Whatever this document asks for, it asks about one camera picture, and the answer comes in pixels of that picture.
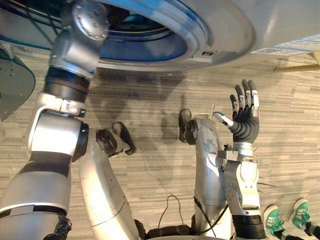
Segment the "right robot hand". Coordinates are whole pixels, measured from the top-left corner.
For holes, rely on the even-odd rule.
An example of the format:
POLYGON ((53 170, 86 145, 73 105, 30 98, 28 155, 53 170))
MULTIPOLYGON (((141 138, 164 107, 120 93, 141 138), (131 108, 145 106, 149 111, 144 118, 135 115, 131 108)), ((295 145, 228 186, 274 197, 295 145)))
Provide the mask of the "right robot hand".
POLYGON ((260 101, 252 80, 242 80, 235 86, 237 95, 229 96, 232 118, 216 111, 213 116, 225 125, 233 135, 233 142, 254 143, 260 129, 260 101))

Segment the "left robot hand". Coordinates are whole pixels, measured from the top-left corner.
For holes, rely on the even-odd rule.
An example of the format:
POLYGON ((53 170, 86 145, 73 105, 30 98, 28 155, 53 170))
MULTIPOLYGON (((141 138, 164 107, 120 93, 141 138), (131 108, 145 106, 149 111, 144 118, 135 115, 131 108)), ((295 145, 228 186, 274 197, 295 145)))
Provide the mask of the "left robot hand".
POLYGON ((116 26, 122 23, 129 15, 130 11, 114 6, 114 5, 107 5, 108 7, 108 20, 111 26, 116 26))

